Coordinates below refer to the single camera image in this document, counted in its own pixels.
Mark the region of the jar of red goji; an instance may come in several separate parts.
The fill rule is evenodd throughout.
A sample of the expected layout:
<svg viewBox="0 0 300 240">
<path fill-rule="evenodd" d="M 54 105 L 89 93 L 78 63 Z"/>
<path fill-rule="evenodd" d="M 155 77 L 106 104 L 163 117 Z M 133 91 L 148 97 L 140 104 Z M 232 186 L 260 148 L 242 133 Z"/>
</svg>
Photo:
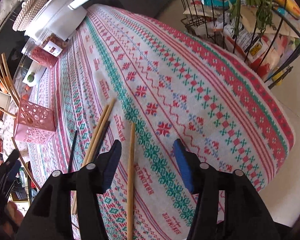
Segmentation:
<svg viewBox="0 0 300 240">
<path fill-rule="evenodd" d="M 25 46 L 21 50 L 21 53 L 36 61 L 41 66 L 46 68 L 53 68 L 58 61 L 57 57 L 51 55 L 40 46 L 36 45 L 35 40 L 29 38 Z"/>
</svg>

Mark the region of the small labelled spice jar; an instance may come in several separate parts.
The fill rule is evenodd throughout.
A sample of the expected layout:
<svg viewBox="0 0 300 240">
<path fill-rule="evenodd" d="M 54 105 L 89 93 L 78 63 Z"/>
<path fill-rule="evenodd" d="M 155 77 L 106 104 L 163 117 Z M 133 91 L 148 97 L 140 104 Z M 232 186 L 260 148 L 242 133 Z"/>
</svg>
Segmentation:
<svg viewBox="0 0 300 240">
<path fill-rule="evenodd" d="M 48 36 L 40 45 L 40 47 L 55 57 L 59 57 L 61 52 L 68 46 L 67 41 L 63 41 L 55 34 Z"/>
</svg>

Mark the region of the wooden chopstick long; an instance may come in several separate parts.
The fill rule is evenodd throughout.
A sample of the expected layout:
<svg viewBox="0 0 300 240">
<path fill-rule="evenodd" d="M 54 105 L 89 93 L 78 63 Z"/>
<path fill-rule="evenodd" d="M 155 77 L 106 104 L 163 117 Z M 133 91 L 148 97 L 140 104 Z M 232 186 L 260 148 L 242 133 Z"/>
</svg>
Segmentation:
<svg viewBox="0 0 300 240">
<path fill-rule="evenodd" d="M 108 107 L 109 107 L 109 105 L 105 106 L 105 108 L 104 108 L 104 110 L 102 112 L 102 115 L 100 116 L 100 118 L 98 120 L 97 126 L 94 129 L 93 135 L 92 135 L 90 143 L 89 143 L 89 147 L 86 150 L 85 157 L 84 157 L 84 160 L 83 160 L 83 163 L 82 163 L 81 167 L 84 167 L 87 164 L 87 160 L 88 160 L 89 154 L 91 152 L 91 149 L 93 147 L 93 143 L 95 141 L 95 138 L 97 136 L 98 130 L 100 129 L 101 123 L 102 123 L 102 121 L 104 119 L 104 116 L 105 116 L 105 114 L 107 112 Z M 74 201 L 73 201 L 73 203 L 71 205 L 71 212 L 72 212 L 73 215 L 76 214 L 75 207 L 76 207 L 76 193 L 74 194 Z"/>
</svg>

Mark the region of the woven basket lid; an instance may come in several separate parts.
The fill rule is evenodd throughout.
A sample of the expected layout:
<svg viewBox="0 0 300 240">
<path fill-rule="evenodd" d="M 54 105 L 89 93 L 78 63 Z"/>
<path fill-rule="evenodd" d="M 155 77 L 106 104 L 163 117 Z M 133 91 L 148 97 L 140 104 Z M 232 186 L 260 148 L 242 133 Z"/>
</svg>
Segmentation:
<svg viewBox="0 0 300 240">
<path fill-rule="evenodd" d="M 27 0 L 23 2 L 12 29 L 14 31 L 25 31 L 46 2 L 47 0 Z"/>
</svg>

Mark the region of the pink perforated utensil holder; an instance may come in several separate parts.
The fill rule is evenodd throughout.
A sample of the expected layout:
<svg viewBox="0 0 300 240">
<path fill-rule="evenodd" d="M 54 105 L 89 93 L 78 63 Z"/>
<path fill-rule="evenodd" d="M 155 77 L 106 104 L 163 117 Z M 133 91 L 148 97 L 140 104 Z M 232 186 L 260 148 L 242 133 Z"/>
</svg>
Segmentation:
<svg viewBox="0 0 300 240">
<path fill-rule="evenodd" d="M 53 110 L 21 99 L 14 121 L 13 137 L 16 141 L 46 144 L 56 132 Z"/>
</svg>

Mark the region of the black chopstick gold tip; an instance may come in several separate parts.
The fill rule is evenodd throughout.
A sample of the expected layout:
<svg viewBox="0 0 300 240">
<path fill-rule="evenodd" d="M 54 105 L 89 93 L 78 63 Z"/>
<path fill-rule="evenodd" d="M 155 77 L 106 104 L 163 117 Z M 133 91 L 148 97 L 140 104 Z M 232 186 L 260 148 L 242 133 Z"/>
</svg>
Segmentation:
<svg viewBox="0 0 300 240">
<path fill-rule="evenodd" d="M 75 131 L 74 139 L 72 141 L 71 145 L 71 152 L 70 152 L 70 158 L 69 158 L 69 165 L 68 165 L 68 173 L 71 173 L 72 171 L 72 163 L 74 159 L 74 151 L 75 151 L 75 144 L 77 140 L 78 130 Z"/>
</svg>

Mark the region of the patterned knit tablecloth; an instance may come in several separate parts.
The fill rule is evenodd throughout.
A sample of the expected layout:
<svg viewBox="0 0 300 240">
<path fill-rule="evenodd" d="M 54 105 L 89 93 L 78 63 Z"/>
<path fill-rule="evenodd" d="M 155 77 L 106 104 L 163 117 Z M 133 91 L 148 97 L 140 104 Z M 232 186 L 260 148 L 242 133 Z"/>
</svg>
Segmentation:
<svg viewBox="0 0 300 240">
<path fill-rule="evenodd" d="M 219 171 L 242 170 L 258 191 L 295 144 L 282 107 L 241 59 L 153 18 L 96 4 L 30 96 L 53 110 L 56 126 L 48 143 L 28 145 L 38 184 L 54 170 L 67 172 L 76 130 L 72 169 L 81 168 L 113 98 L 101 152 L 119 140 L 122 155 L 111 188 L 98 198 L 110 239 L 126 238 L 132 123 L 135 239 L 185 239 L 189 232 L 197 197 L 182 182 L 176 139 Z"/>
</svg>

